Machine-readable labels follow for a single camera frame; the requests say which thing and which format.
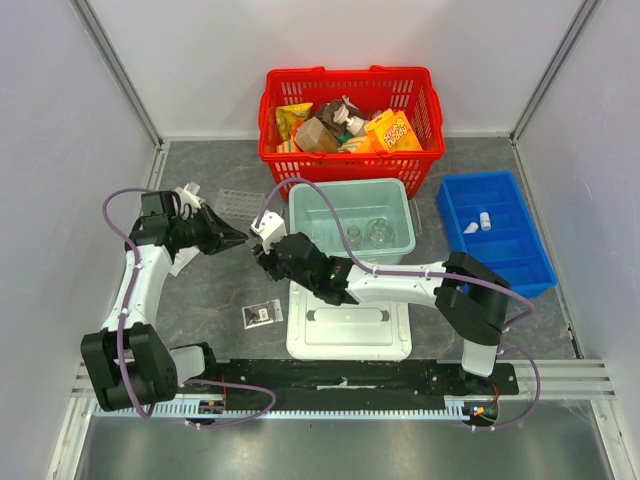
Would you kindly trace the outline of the small glass vial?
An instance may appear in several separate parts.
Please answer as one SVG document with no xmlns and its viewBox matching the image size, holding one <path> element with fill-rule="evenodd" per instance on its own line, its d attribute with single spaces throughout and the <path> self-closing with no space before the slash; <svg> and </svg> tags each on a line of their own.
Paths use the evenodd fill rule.
<svg viewBox="0 0 640 480">
<path fill-rule="evenodd" d="M 352 251 L 359 251 L 362 248 L 363 234 L 358 225 L 351 225 L 346 231 L 347 242 Z"/>
</svg>

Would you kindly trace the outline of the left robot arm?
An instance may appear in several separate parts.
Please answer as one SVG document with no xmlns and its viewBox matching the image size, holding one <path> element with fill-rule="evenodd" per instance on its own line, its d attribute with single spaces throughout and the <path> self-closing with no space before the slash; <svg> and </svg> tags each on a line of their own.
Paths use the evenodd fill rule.
<svg viewBox="0 0 640 480">
<path fill-rule="evenodd" d="M 124 242 L 125 268 L 111 312 L 99 331 L 82 338 L 80 350 L 100 407 L 133 409 L 148 418 L 154 407 L 174 399 L 187 381 L 210 392 L 220 380 L 211 347 L 192 343 L 169 349 L 156 332 L 161 293 L 180 251 L 213 256 L 248 237 L 202 200 L 186 201 L 173 190 L 137 189 L 141 214 Z"/>
</svg>

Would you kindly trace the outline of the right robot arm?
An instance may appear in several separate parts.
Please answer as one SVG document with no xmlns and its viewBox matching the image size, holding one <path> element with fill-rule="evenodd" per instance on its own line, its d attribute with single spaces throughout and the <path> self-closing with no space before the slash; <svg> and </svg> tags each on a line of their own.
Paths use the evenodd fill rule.
<svg viewBox="0 0 640 480">
<path fill-rule="evenodd" d="M 494 381 L 510 284 L 465 252 L 418 265 L 379 265 L 321 252 L 303 233 L 254 231 L 252 253 L 268 276 L 287 279 L 333 306 L 394 301 L 438 310 L 463 339 L 458 381 L 483 392 Z"/>
</svg>

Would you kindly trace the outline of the white capped vial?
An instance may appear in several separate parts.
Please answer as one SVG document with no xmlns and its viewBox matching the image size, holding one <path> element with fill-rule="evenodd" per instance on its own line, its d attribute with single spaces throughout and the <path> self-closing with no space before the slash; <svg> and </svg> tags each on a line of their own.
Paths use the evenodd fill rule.
<svg viewBox="0 0 640 480">
<path fill-rule="evenodd" d="M 479 225 L 482 231 L 489 231 L 492 228 L 490 215 L 483 211 L 479 214 Z"/>
<path fill-rule="evenodd" d="M 476 222 L 471 222 L 463 231 L 464 234 L 472 234 L 477 232 L 479 225 Z"/>
</svg>

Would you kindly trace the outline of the black powder sachet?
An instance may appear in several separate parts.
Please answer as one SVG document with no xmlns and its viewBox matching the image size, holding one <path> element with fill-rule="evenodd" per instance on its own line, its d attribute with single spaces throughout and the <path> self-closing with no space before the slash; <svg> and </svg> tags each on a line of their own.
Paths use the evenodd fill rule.
<svg viewBox="0 0 640 480">
<path fill-rule="evenodd" d="M 284 320 L 281 302 L 279 299 L 244 306 L 241 308 L 241 313 L 245 329 L 279 323 Z"/>
</svg>

